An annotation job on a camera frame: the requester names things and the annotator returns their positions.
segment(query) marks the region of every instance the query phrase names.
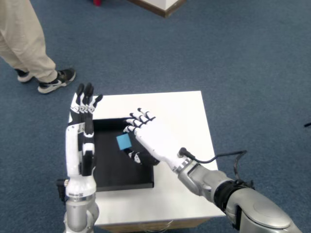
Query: blue block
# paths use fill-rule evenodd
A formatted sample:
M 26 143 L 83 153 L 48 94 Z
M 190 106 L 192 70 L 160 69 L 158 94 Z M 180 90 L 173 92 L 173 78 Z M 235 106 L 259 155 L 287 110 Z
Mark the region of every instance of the blue block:
M 120 150 L 124 150 L 132 146 L 128 133 L 117 136 L 117 142 Z

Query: white table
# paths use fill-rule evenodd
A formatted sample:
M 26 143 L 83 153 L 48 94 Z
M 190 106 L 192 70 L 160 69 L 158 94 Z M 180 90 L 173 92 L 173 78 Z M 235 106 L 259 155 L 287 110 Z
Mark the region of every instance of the white table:
M 139 107 L 161 119 L 198 159 L 214 156 L 200 91 L 104 96 L 94 119 L 127 117 Z M 217 169 L 216 161 L 204 166 Z M 151 189 L 96 193 L 96 225 L 224 216 L 214 204 L 192 194 L 165 163 L 154 167 L 154 177 Z

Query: black sneaker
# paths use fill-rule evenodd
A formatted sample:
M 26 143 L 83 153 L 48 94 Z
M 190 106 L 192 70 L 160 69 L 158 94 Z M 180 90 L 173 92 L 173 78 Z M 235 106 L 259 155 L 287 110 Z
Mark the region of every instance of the black sneaker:
M 57 72 L 57 78 L 49 83 L 39 82 L 38 91 L 42 94 L 50 93 L 62 86 L 67 86 L 76 77 L 74 69 L 64 69 Z
M 17 72 L 17 80 L 19 80 L 21 83 L 29 82 L 33 76 L 29 72 L 24 72 L 20 69 L 15 69 Z

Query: beige pants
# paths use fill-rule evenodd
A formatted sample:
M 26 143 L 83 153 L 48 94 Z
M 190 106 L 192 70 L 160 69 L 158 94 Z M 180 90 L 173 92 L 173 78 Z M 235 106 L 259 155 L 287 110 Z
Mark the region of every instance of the beige pants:
M 44 34 L 30 0 L 0 0 L 0 56 L 13 68 L 42 82 L 56 79 Z

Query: black wire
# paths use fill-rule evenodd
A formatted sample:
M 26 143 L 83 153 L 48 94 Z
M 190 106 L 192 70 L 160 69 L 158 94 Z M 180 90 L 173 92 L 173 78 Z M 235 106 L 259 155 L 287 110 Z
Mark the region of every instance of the black wire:
M 209 164 L 209 163 L 213 162 L 215 159 L 217 159 L 218 157 L 238 155 L 235 159 L 235 162 L 234 162 L 234 175 L 237 178 L 237 180 L 240 180 L 240 176 L 239 176 L 239 172 L 238 172 L 238 162 L 246 153 L 247 153 L 246 150 L 240 150 L 240 151 L 234 151 L 234 152 L 230 152 L 230 153 L 216 154 L 210 160 L 202 161 L 202 160 L 196 159 L 195 156 L 193 154 L 191 154 L 189 151 L 187 151 L 187 149 L 184 147 L 181 148 L 179 151 L 180 155 L 187 156 L 188 158 L 190 158 L 190 159 L 192 159 L 198 163 L 201 163 L 201 164 Z
M 247 153 L 246 150 L 241 150 L 241 153 L 235 158 L 235 162 L 234 162 L 234 175 L 237 178 L 237 180 L 240 180 L 240 176 L 239 176 L 239 172 L 238 172 L 238 162 L 239 160 Z

